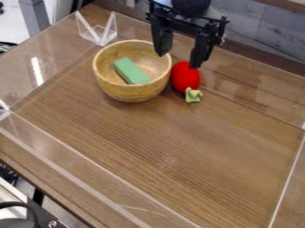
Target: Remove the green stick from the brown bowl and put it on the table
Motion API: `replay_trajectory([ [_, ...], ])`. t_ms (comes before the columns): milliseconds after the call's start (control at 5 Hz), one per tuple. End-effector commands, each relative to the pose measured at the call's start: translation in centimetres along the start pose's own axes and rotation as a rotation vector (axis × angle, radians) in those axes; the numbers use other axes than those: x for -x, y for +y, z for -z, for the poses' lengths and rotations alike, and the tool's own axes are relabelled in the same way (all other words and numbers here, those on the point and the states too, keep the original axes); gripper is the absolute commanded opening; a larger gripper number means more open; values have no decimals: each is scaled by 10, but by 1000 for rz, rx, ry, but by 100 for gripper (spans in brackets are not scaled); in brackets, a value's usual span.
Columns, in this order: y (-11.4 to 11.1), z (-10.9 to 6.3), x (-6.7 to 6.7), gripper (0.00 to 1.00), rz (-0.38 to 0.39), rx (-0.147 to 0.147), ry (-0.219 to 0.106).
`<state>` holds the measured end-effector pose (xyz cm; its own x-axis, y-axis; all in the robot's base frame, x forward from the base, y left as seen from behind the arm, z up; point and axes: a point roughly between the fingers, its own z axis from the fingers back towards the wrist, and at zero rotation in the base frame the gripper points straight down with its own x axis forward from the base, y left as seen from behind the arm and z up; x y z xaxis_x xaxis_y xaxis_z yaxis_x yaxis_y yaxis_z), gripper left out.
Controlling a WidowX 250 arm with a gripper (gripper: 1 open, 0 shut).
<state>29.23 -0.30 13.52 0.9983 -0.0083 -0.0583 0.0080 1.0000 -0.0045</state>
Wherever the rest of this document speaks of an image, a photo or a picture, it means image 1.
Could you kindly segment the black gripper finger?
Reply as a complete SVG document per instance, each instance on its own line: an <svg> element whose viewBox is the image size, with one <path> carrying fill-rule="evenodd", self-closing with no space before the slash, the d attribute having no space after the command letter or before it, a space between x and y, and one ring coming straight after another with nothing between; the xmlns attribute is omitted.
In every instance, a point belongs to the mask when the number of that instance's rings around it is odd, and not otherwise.
<svg viewBox="0 0 305 228"><path fill-rule="evenodd" d="M170 52L173 47L173 29L166 20L151 19L151 35L155 52L159 57Z"/></svg>
<svg viewBox="0 0 305 228"><path fill-rule="evenodd" d="M201 33L195 37L195 44L190 52L190 68L197 69L209 60L213 51L213 37Z"/></svg>

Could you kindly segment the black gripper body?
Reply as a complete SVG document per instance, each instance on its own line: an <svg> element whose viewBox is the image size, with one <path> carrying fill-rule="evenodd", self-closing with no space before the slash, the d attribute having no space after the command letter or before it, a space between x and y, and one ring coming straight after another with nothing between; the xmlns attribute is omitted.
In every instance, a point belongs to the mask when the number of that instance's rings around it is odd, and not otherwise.
<svg viewBox="0 0 305 228"><path fill-rule="evenodd" d="M147 0L147 20L166 20L174 31L195 37L206 33L213 37L213 44L223 42L229 16L213 7L213 0Z"/></svg>

